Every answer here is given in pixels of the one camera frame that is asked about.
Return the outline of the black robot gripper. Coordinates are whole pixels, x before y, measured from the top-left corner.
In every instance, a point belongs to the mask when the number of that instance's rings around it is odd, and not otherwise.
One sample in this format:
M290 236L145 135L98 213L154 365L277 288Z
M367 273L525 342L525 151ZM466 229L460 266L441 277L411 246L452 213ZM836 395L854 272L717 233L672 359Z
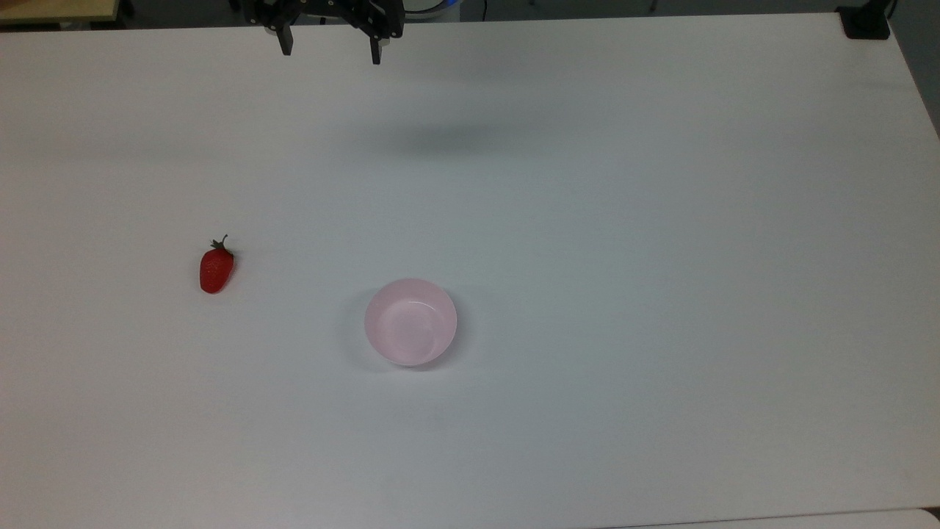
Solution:
M245 1L244 17L278 37L284 56L291 56L293 24L302 17L340 20L370 37L372 64L379 65L385 39L402 37L405 11L402 1Z

